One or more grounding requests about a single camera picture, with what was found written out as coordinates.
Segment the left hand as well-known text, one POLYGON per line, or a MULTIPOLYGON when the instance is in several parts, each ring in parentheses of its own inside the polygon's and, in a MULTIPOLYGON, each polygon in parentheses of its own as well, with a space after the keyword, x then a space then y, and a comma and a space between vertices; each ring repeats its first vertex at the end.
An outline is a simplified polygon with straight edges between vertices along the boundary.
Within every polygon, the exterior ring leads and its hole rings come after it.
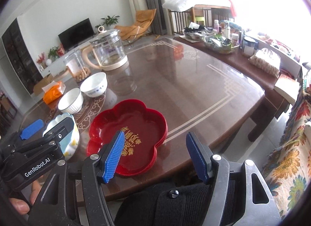
MULTIPOLYGON (((35 180, 31 185, 31 194, 29 195, 30 204, 33 205, 38 197, 39 192, 41 191, 41 185, 38 180, 35 180)), ((25 215, 30 211, 29 205, 20 199, 9 198, 10 203, 13 207, 19 212, 20 215, 25 215)))

